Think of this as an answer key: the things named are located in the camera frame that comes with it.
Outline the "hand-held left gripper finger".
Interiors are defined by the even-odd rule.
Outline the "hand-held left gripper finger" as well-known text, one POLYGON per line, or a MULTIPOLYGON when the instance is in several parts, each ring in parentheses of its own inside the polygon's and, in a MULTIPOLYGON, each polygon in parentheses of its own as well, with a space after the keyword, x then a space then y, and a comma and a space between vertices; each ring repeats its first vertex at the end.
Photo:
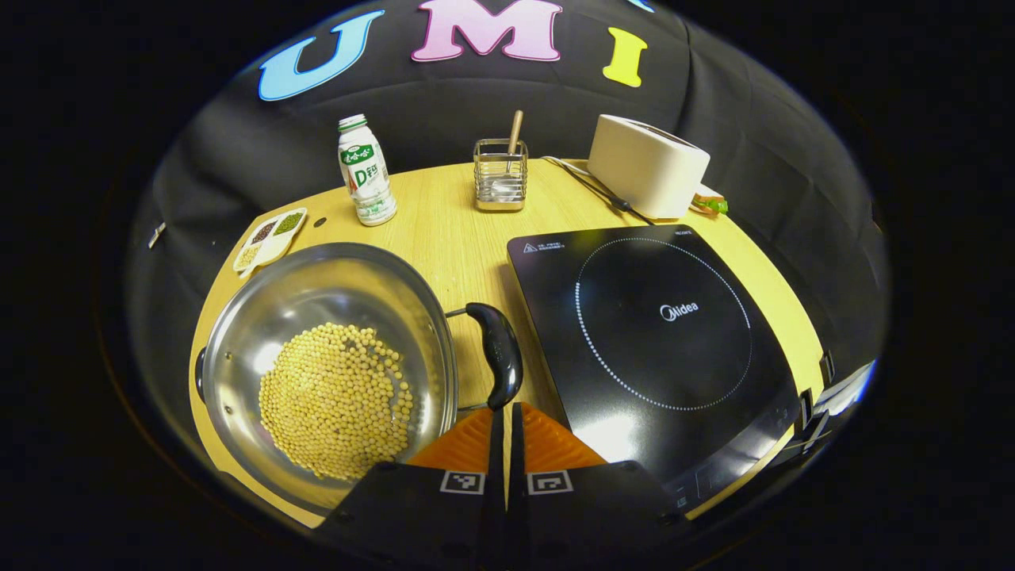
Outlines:
POLYGON ((648 556, 690 536, 642 463, 606 462, 525 402, 511 418, 507 555, 648 556))
POLYGON ((320 525, 355 556, 503 556, 504 413, 472 413, 408 462, 380 462, 320 525))

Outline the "black induction cooktop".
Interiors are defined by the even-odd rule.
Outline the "black induction cooktop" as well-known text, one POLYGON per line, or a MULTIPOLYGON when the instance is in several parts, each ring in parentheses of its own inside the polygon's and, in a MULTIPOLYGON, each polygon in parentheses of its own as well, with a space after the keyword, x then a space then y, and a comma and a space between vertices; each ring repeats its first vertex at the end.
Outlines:
POLYGON ((750 478, 800 419, 775 332, 689 225, 517 237, 507 258, 569 429, 679 510, 750 478))

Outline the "stainless steel pot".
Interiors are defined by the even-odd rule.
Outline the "stainless steel pot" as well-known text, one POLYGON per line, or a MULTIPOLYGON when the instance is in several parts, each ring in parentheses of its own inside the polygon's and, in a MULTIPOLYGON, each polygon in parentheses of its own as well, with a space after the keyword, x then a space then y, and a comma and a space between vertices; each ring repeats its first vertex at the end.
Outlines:
POLYGON ((406 462, 434 442, 470 406, 459 397, 459 366, 449 322, 423 276, 395 254, 366 243, 322 243, 260 270, 201 336, 193 372, 200 404, 233 474, 264 499, 316 518, 334 510, 358 483, 318 478, 292 463, 260 424, 259 382, 282 344, 327 322, 374 328, 404 354, 416 395, 406 462))

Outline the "pile of soybeans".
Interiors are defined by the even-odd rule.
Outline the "pile of soybeans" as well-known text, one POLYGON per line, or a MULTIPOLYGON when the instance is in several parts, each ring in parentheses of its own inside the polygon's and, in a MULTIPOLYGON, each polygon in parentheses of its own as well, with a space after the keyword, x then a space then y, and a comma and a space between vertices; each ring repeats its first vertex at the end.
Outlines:
POLYGON ((259 382, 260 424, 295 466, 355 481, 411 443, 404 354, 374 328, 327 322, 282 344, 259 382))

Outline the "white drink bottle green label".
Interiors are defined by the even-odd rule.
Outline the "white drink bottle green label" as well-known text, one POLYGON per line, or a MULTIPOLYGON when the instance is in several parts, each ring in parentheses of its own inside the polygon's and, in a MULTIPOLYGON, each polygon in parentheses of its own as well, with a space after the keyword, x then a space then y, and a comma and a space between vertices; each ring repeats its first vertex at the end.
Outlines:
POLYGON ((396 214, 396 198, 384 153, 362 113, 343 118, 338 125, 337 156, 360 223, 373 227, 396 214))

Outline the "white divided bean dish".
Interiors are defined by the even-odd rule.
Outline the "white divided bean dish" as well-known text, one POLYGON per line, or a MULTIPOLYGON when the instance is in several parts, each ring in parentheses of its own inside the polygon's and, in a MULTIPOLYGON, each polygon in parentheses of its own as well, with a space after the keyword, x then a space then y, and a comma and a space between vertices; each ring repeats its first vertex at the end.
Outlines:
POLYGON ((258 224, 233 257, 232 270, 247 276, 261 266, 274 263, 289 249, 304 220, 307 209, 291 209, 258 224))

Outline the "white toaster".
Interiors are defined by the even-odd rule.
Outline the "white toaster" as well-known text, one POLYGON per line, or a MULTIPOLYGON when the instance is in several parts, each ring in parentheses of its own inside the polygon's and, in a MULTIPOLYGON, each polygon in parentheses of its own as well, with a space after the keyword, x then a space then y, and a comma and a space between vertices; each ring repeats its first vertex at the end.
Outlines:
POLYGON ((703 183, 710 155, 642 121, 602 113, 588 172, 653 220, 681 218, 693 200, 722 200, 703 183))

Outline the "black backdrop cloth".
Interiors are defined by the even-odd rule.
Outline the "black backdrop cloth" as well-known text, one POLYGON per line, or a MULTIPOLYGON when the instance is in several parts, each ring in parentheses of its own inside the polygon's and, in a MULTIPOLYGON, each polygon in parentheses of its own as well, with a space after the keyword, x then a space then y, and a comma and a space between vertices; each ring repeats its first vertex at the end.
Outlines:
POLYGON ((761 239, 844 378, 881 353, 889 271, 870 189, 833 126, 735 44, 623 0, 373 0, 236 74, 181 127, 139 199, 124 310, 151 406, 188 446, 191 335, 257 214, 340 184, 341 117, 365 113, 391 172, 463 163, 523 109, 543 155, 587 155, 597 117, 710 153, 704 182, 761 239), (166 231, 152 249, 160 223, 166 231))

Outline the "wooden handled spoon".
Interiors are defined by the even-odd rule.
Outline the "wooden handled spoon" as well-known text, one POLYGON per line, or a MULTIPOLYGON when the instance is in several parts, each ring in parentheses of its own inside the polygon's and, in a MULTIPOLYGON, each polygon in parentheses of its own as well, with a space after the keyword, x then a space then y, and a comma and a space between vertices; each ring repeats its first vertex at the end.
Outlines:
POLYGON ((520 203, 525 197, 527 171, 523 153, 519 151, 522 122, 523 111, 517 109, 512 117, 505 160, 494 169, 492 198, 495 203, 520 203))

